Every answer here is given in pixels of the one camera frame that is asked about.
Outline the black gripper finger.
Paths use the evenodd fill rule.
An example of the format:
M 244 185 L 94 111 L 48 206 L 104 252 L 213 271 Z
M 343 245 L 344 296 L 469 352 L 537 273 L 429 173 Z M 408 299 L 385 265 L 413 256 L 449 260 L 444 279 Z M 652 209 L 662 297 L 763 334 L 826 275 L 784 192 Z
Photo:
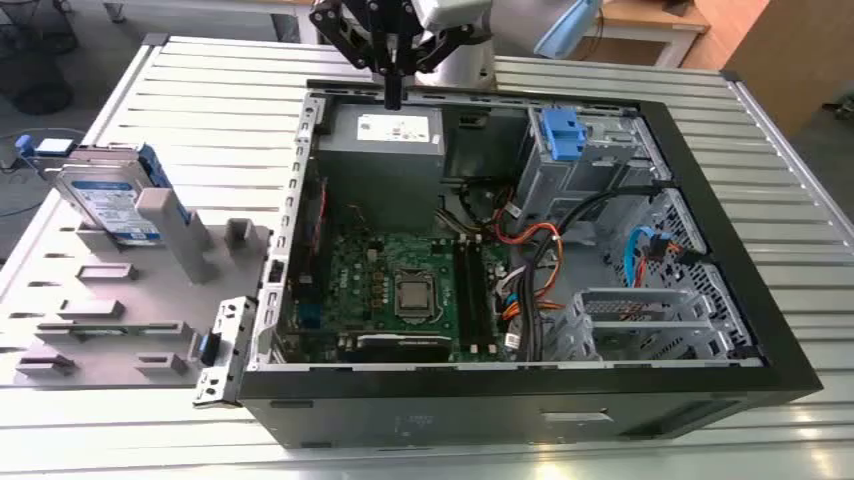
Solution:
M 345 18 L 344 1 L 315 1 L 308 19 L 323 38 L 337 49 L 352 66 L 367 69 L 375 82 L 383 84 L 383 106 L 395 109 L 395 75 L 389 74 L 391 60 L 385 50 L 385 40 L 373 45 L 371 32 L 363 33 Z
M 485 40 L 491 1 L 399 1 L 393 14 L 395 110 L 401 107 L 404 81 L 432 73 L 461 47 Z

